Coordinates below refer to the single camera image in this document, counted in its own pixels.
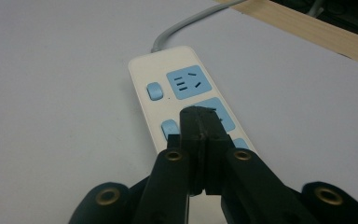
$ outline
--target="blue button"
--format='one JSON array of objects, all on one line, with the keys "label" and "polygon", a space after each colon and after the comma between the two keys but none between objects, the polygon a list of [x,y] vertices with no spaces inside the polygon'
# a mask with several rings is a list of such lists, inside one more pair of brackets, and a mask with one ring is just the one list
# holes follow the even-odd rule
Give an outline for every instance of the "blue button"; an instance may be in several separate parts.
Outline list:
[{"label": "blue button", "polygon": [[161,123],[161,129],[164,132],[165,139],[168,139],[168,134],[179,134],[179,128],[173,119],[167,119]]},{"label": "blue button", "polygon": [[149,83],[146,88],[152,101],[157,101],[164,95],[161,86],[157,82]]},{"label": "blue button", "polygon": [[249,147],[246,144],[245,140],[243,140],[241,138],[237,138],[237,139],[233,140],[232,142],[234,143],[235,147],[241,147],[241,148],[249,149]]}]

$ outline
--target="brass screw insert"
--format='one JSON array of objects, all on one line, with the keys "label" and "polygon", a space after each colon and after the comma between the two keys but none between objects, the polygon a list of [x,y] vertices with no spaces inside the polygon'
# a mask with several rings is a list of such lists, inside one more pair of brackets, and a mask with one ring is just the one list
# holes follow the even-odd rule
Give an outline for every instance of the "brass screw insert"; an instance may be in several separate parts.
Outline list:
[{"label": "brass screw insert", "polygon": [[252,158],[252,155],[245,151],[236,151],[234,152],[234,156],[241,161],[248,161]]},{"label": "brass screw insert", "polygon": [[95,197],[97,204],[105,206],[115,203],[120,198],[120,191],[116,188],[101,190]]},{"label": "brass screw insert", "polygon": [[182,159],[182,154],[177,151],[171,151],[165,154],[165,158],[169,161],[179,161]]},{"label": "brass screw insert", "polygon": [[344,203],[342,197],[331,189],[318,187],[314,192],[315,195],[325,203],[330,203],[332,205],[342,205]]}]

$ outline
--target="power switch button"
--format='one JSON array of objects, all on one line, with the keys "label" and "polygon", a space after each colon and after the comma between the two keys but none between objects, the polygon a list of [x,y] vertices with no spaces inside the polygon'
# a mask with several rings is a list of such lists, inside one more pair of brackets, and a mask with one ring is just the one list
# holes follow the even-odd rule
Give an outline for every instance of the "power switch button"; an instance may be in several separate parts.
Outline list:
[{"label": "power switch button", "polygon": [[161,123],[161,129],[164,132],[165,139],[168,140],[169,134],[179,134],[179,128],[173,119],[167,119]]},{"label": "power switch button", "polygon": [[146,88],[152,101],[157,101],[164,95],[161,86],[157,82],[149,83]]}]

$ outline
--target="electrical outlet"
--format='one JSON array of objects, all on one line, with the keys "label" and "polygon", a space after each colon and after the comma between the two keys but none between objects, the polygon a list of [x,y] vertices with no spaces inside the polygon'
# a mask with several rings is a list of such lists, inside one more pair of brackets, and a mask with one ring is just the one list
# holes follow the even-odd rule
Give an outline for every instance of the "electrical outlet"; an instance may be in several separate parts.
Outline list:
[{"label": "electrical outlet", "polygon": [[212,89],[198,65],[170,72],[167,74],[167,78],[178,100],[199,95]]}]

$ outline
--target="power cord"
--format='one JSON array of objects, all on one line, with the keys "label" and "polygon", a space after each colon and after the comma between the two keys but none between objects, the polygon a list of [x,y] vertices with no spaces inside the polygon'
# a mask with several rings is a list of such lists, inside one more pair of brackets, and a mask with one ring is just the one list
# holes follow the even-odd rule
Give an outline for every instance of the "power cord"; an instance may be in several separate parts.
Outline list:
[{"label": "power cord", "polygon": [[208,17],[212,14],[214,14],[217,11],[223,10],[228,7],[232,7],[234,5],[237,5],[241,2],[244,2],[245,0],[234,0],[228,3],[223,3],[214,7],[209,7],[199,13],[197,13],[194,16],[191,16],[183,21],[180,21],[173,25],[172,27],[168,28],[166,31],[164,31],[161,35],[159,35],[154,44],[153,48],[151,50],[152,53],[162,50],[162,46],[167,41],[168,37],[173,35],[175,32],[179,31],[180,29],[184,28],[185,26],[188,26],[189,24],[204,19],[205,17]]}]

